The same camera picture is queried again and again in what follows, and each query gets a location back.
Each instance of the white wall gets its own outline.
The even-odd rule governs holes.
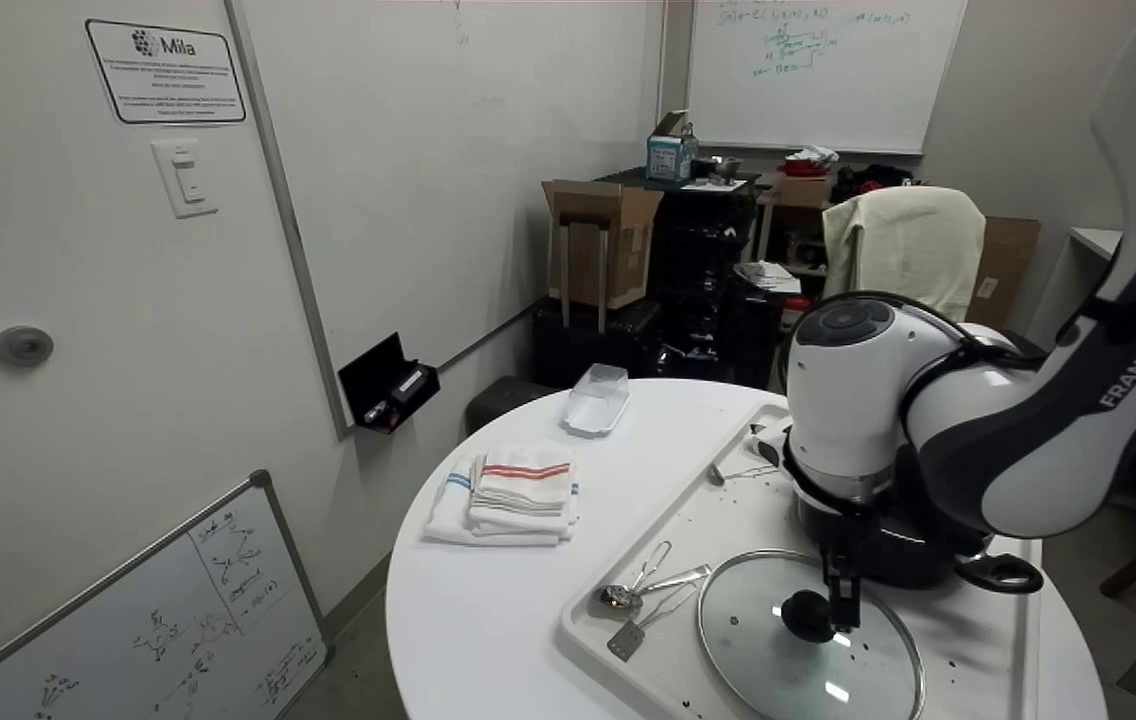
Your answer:
[[[0,0],[0,327],[56,356],[0,373],[0,639],[273,466],[330,606],[391,543],[508,331],[395,435],[338,444],[252,124],[120,124],[84,19],[222,31],[221,0]],[[171,218],[154,137],[200,140],[221,211]]]
[[[689,0],[672,0],[668,101],[689,97]],[[992,216],[1042,225],[1018,321],[1050,341],[1050,299],[1070,225],[1121,225],[1116,184],[1092,142],[1089,115],[1105,75],[1136,28],[1136,0],[969,0],[969,19],[937,97],[919,176],[957,184]]]

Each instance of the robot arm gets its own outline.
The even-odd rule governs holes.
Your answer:
[[[790,459],[822,501],[866,502],[909,441],[923,491],[971,532],[1050,536],[1089,518],[1136,444],[1136,34],[1095,112],[1127,237],[1036,366],[883,296],[843,296],[790,341]]]

